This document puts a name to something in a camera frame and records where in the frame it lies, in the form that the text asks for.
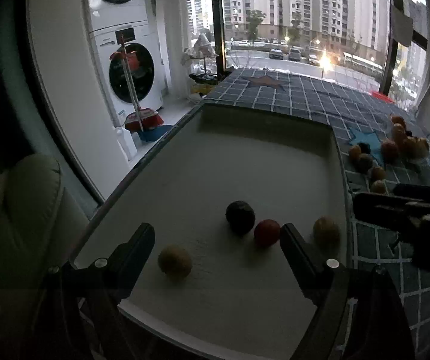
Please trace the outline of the checkered dark blue tablecloth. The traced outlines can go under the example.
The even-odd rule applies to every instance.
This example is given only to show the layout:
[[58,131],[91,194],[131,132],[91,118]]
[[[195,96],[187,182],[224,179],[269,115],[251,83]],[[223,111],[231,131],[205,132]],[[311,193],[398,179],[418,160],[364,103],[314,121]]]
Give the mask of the checkered dark blue tablecloth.
[[[424,137],[414,117],[397,106],[353,88],[287,72],[237,69],[205,97],[205,102],[272,111],[321,122],[332,127],[341,151],[348,193],[367,192],[374,183],[370,173],[358,172],[349,157],[358,145],[376,167],[384,168],[384,184],[391,192],[399,184],[430,186],[430,151],[413,162],[388,163],[381,146],[391,137],[391,116],[404,118],[408,130]],[[430,271],[411,264],[412,247],[377,224],[351,216],[347,225],[350,267],[384,268],[391,275],[408,317],[418,358],[430,359]]]

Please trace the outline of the green-brown kiwi fruit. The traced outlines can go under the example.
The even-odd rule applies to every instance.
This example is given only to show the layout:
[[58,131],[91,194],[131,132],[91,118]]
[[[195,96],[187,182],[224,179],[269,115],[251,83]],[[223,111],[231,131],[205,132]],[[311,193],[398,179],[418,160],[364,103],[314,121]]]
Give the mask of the green-brown kiwi fruit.
[[315,245],[321,250],[337,250],[340,245],[340,230],[338,224],[330,217],[322,216],[312,227]]

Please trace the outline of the small table lamp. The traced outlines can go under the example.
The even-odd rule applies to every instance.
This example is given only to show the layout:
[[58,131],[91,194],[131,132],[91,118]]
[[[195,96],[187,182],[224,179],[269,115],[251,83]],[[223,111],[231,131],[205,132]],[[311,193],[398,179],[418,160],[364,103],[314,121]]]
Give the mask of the small table lamp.
[[182,65],[191,69],[189,77],[196,84],[215,86],[218,83],[216,68],[209,66],[216,62],[216,52],[205,33],[199,33],[194,45],[182,53]]

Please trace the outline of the large orange fruit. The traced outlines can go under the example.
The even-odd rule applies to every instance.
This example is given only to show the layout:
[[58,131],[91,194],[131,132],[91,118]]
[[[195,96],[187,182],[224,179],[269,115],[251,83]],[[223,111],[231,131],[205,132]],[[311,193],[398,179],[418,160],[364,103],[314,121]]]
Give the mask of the large orange fruit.
[[397,144],[392,140],[382,141],[380,152],[385,164],[396,164],[400,161],[400,151]]

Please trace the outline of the red plastic basket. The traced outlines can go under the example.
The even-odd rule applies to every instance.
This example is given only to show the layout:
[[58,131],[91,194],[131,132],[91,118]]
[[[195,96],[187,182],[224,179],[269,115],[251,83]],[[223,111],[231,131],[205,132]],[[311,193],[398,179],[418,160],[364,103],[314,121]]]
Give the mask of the red plastic basket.
[[386,96],[385,94],[382,94],[380,92],[371,91],[370,95],[374,98],[377,98],[378,100],[383,101],[383,102],[395,104],[395,101],[393,99],[389,98],[388,96]]

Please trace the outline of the small orange tangerine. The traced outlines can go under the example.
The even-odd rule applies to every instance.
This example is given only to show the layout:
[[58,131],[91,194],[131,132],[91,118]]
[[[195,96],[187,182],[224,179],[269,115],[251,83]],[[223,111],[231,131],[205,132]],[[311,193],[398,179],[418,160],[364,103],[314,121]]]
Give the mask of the small orange tangerine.
[[348,151],[348,157],[352,162],[357,162],[362,155],[362,151],[359,145],[353,145]]

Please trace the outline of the lower white washing machine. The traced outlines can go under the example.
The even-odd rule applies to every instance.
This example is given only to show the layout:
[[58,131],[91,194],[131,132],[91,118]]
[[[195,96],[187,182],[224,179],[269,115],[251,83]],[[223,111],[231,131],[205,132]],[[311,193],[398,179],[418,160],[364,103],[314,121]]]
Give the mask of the lower white washing machine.
[[163,106],[164,78],[157,37],[146,21],[93,31],[89,35],[112,121],[123,126],[134,105],[125,74],[131,74],[141,108]]

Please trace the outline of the grey sofa cushion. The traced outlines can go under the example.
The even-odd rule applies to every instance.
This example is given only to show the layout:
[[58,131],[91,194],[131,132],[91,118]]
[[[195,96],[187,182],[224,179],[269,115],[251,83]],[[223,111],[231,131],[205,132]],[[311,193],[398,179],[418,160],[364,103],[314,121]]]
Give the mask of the grey sofa cushion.
[[68,261],[88,222],[55,158],[31,155],[0,174],[0,311]]

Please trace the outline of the dark plum fruit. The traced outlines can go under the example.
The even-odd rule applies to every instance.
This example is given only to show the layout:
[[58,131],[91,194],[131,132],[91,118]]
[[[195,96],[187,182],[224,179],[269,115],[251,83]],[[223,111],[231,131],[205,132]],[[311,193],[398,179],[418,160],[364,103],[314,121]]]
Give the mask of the dark plum fruit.
[[234,230],[249,232],[256,222],[256,214],[247,202],[234,201],[226,207],[225,219]]

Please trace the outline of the white shallow tray box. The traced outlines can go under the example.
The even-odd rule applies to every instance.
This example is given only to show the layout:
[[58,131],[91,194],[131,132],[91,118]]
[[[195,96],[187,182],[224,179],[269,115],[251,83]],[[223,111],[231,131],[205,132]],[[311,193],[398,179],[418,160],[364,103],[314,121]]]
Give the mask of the white shallow tray box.
[[[142,223],[155,245],[130,296],[128,320],[161,340],[211,359],[288,359],[315,306],[278,245],[257,252],[234,236],[226,207],[245,201],[256,219],[291,223],[309,239],[329,216],[346,225],[345,183],[333,129],[323,123],[238,106],[204,104],[152,148],[93,219],[75,258],[106,258]],[[191,273],[168,278],[163,248],[191,256]]]

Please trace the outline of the red broom with pole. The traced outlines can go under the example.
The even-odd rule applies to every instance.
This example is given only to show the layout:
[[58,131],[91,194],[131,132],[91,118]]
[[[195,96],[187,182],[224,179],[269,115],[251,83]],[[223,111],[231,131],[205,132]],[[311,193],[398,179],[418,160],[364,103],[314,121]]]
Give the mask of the red broom with pole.
[[155,64],[150,51],[134,37],[117,38],[118,49],[110,56],[108,80],[115,96],[130,104],[133,111],[126,111],[122,126],[131,133],[140,133],[164,123],[154,105],[151,90],[155,85]]

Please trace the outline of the yellow-green small fruit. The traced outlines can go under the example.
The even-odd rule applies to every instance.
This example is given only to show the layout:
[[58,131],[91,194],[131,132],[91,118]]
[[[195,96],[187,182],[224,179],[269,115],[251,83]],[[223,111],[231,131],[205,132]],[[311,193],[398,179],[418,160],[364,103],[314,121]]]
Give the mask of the yellow-green small fruit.
[[187,277],[193,267],[189,253],[177,245],[169,245],[161,250],[158,256],[158,265],[168,278],[175,281]]

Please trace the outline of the red small apple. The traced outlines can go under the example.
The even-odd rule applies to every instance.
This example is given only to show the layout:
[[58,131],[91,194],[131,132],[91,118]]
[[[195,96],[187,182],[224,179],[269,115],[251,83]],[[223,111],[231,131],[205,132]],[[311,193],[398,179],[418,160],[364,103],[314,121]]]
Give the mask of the red small apple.
[[254,229],[254,243],[260,249],[267,249],[280,238],[281,225],[273,219],[264,219]]

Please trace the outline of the glass fruit bowl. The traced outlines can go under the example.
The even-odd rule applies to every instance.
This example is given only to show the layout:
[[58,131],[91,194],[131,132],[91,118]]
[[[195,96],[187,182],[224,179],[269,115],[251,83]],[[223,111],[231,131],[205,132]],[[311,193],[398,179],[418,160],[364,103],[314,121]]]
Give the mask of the glass fruit bowl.
[[400,115],[391,115],[391,140],[396,144],[402,158],[413,161],[426,158],[430,145],[425,137],[414,136],[407,129],[406,121]]

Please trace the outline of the white cabinet panel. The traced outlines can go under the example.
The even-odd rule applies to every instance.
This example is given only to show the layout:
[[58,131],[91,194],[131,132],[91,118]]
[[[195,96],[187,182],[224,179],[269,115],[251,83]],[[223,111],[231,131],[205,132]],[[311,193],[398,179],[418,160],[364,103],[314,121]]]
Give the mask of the white cabinet panel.
[[84,0],[28,0],[30,42],[55,123],[101,199],[129,172],[98,79]]

